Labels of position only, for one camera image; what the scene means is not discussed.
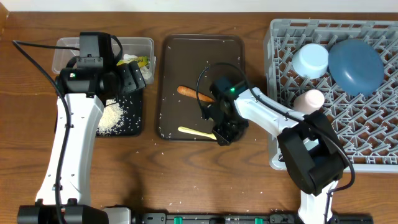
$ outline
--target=carrot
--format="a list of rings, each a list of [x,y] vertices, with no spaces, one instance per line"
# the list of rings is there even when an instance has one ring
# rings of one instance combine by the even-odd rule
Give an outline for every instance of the carrot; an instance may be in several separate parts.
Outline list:
[[[188,88],[186,86],[179,86],[177,88],[177,92],[179,94],[181,94],[181,95],[184,95],[184,96],[189,96],[189,97],[192,97],[192,98],[195,98],[195,99],[197,98],[196,91],[192,90],[191,88]],[[208,97],[206,95],[203,95],[201,93],[199,93],[198,95],[199,95],[199,100],[202,100],[202,101],[208,102],[208,103],[214,103],[215,102],[213,99],[211,99],[210,97]]]

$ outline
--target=plastic crate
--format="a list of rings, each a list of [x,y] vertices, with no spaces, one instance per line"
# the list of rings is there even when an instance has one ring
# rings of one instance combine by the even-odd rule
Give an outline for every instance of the plastic crate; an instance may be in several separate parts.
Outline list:
[[[385,80],[372,95],[350,96],[326,73],[303,79],[292,72],[293,54],[309,43],[330,49],[346,39],[361,39],[379,52]],[[348,157],[359,172],[398,172],[398,22],[274,19],[264,38],[268,96],[292,108],[305,91],[320,90],[328,116]],[[271,167],[286,170],[275,138],[268,134]]]
[[[156,57],[154,55],[154,41],[147,37],[118,37],[123,47],[123,54],[146,56],[149,61],[149,71],[152,76],[145,79],[146,84],[153,84],[155,78]],[[58,40],[57,46],[79,47],[79,37],[64,37]],[[116,41],[112,40],[112,49],[115,54],[120,50]],[[79,55],[78,50],[60,50],[56,49],[52,62],[52,71],[59,74],[61,69],[65,68],[68,61]]]

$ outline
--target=white cup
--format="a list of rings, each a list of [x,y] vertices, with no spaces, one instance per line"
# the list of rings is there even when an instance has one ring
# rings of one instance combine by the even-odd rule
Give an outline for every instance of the white cup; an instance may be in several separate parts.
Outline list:
[[[307,44],[293,55],[294,71],[304,78],[319,78],[328,68],[329,52],[320,44]]]
[[[298,96],[293,103],[295,111],[310,114],[319,110],[325,102],[323,93],[319,90],[309,90]]]

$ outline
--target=white wall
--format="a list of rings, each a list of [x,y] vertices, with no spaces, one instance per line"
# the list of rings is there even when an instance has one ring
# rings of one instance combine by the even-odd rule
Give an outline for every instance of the white wall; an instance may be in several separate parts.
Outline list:
[[[398,12],[398,0],[1,0],[9,11]]]

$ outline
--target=green clip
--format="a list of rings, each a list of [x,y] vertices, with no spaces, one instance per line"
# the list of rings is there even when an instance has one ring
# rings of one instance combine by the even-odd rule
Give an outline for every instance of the green clip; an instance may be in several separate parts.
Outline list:
[[[182,224],[182,217],[175,217],[174,218],[174,224]]]
[[[255,218],[254,219],[254,224],[262,224],[262,218]]]

